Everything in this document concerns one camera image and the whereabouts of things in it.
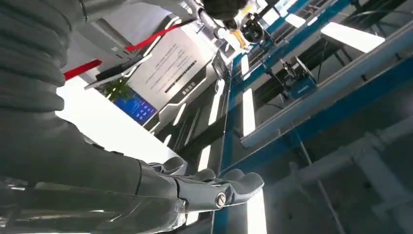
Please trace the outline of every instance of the blue screen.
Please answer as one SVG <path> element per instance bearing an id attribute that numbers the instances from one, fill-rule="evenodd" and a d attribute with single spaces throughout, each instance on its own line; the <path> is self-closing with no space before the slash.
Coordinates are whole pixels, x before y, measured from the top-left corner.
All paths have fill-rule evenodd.
<path id="1" fill-rule="evenodd" d="M 143 125 L 156 113 L 156 109 L 137 93 L 134 93 L 132 98 L 128 100 L 120 98 L 114 104 L 140 125 Z"/>

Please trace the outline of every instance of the white sign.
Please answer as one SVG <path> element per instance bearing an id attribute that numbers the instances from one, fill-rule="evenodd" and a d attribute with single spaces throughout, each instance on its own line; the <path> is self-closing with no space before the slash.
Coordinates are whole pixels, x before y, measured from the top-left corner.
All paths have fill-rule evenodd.
<path id="1" fill-rule="evenodd" d="M 167 33 L 151 51 L 152 58 L 129 80 L 128 85 L 157 110 L 162 109 L 212 58 L 212 51 L 200 49 L 199 42 L 192 38 L 182 29 Z"/>

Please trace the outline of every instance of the red stripe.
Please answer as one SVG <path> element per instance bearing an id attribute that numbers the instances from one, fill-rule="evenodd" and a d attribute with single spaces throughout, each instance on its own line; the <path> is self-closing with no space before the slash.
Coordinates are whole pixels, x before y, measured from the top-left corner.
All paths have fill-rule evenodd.
<path id="1" fill-rule="evenodd" d="M 79 76 L 80 74 L 83 74 L 84 72 L 87 72 L 87 71 L 91 70 L 92 68 L 95 68 L 95 67 L 97 67 L 101 64 L 102 64 L 102 61 L 100 61 L 98 59 L 93 60 L 93 61 L 88 62 L 86 64 L 83 64 L 83 65 L 81 65 L 81 66 L 79 66 L 79 67 L 77 67 L 73 70 L 65 72 L 65 74 L 64 74 L 65 78 L 66 78 L 66 80 L 70 80 L 73 77 Z"/>
<path id="2" fill-rule="evenodd" d="M 169 28 L 167 28 L 167 29 L 164 29 L 164 30 L 162 30 L 162 31 L 160 31 L 160 32 L 157 32 L 157 33 L 153 34 L 152 36 L 150 36 L 149 38 L 147 38 L 146 40 L 144 40 L 144 41 L 141 42 L 141 43 L 139 43 L 139 44 L 137 44 L 137 45 L 129 45 L 129 46 L 125 47 L 125 49 L 126 49 L 127 51 L 130 51 L 130 52 L 131 52 L 131 51 L 134 51 L 134 50 L 140 50 L 140 49 L 144 48 L 145 46 L 149 45 L 151 42 L 154 42 L 157 37 L 163 36 L 163 35 L 165 35 L 166 33 L 174 30 L 175 28 L 182 27 L 182 26 L 187 25 L 187 24 L 189 24 L 189 23 L 192 23 L 192 22 L 194 22 L 194 21 L 195 21 L 194 19 L 190 19 L 190 20 L 184 21 L 184 22 L 182 22 L 182 23 L 173 25 L 173 26 L 171 26 L 171 27 L 169 27 Z M 73 70 L 70 70 L 70 71 L 66 72 L 66 73 L 64 74 L 64 75 L 65 75 L 65 78 L 66 78 L 66 80 L 70 80 L 70 79 L 72 79 L 73 77 L 79 76 L 79 75 L 81 75 L 81 74 L 83 74 L 83 73 L 91 70 L 92 68 L 95 68 L 95 67 L 101 65 L 101 64 L 102 64 L 102 61 L 100 61 L 100 60 L 98 60 L 98 59 L 93 60 L 93 61 L 88 62 L 88 63 L 86 63 L 86 64 L 84 64 L 84 65 L 81 65 L 81 66 L 79 66 L 79 67 L 77 67 L 77 68 L 75 68 L 75 69 L 73 69 Z"/>

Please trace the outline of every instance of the black cable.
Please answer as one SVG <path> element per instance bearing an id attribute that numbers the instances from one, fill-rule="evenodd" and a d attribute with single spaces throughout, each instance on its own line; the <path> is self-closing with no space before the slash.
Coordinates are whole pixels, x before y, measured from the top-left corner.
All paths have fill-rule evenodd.
<path id="1" fill-rule="evenodd" d="M 321 67 L 322 67 L 322 64 L 324 63 L 324 56 L 325 56 L 325 51 L 327 50 L 327 44 L 328 44 L 328 41 L 325 42 L 324 50 L 323 50 L 323 53 L 322 53 L 322 56 L 321 56 L 321 63 L 320 63 L 320 67 L 319 67 L 319 74 L 317 75 L 317 84 L 319 83 L 319 80 L 320 80 Z"/>
<path id="2" fill-rule="evenodd" d="M 365 11 L 365 12 L 361 12 L 361 13 L 352 15 L 352 16 L 348 17 L 346 19 L 346 21 L 352 20 L 353 18 L 357 18 L 357 17 L 360 17 L 360 16 L 371 15 L 371 14 L 376 14 L 376 13 L 398 13 L 398 14 L 403 14 L 403 15 L 408 15 L 408 16 L 413 17 L 413 13 L 408 12 L 408 11 L 374 10 L 374 11 Z"/>
<path id="3" fill-rule="evenodd" d="M 268 106 L 275 106 L 275 107 L 277 107 L 277 108 L 279 108 L 279 109 L 283 109 L 282 107 L 280 107 L 279 105 L 276 105 L 276 104 L 272 104 L 272 103 L 266 103 L 266 105 L 268 105 Z"/>

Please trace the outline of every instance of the metal screw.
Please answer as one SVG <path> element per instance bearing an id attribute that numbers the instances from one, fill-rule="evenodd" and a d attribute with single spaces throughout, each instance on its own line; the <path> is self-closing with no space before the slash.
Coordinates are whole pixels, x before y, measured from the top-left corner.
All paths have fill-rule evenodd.
<path id="1" fill-rule="evenodd" d="M 215 203 L 217 207 L 222 208 L 225 205 L 225 202 L 226 202 L 225 194 L 223 192 L 219 192 L 217 194 L 217 197 L 215 198 Z"/>

